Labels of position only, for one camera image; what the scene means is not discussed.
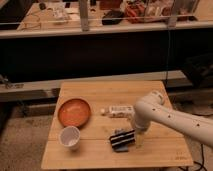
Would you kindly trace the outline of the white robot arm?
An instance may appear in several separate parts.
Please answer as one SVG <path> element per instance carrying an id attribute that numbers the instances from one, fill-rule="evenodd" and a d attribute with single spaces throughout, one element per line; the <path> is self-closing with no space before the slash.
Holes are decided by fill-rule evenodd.
<path id="1" fill-rule="evenodd" d="M 134 127 L 147 131 L 154 121 L 187 135 L 213 148 L 213 120 L 180 112 L 164 106 L 165 98 L 159 91 L 151 91 L 136 101 Z"/>

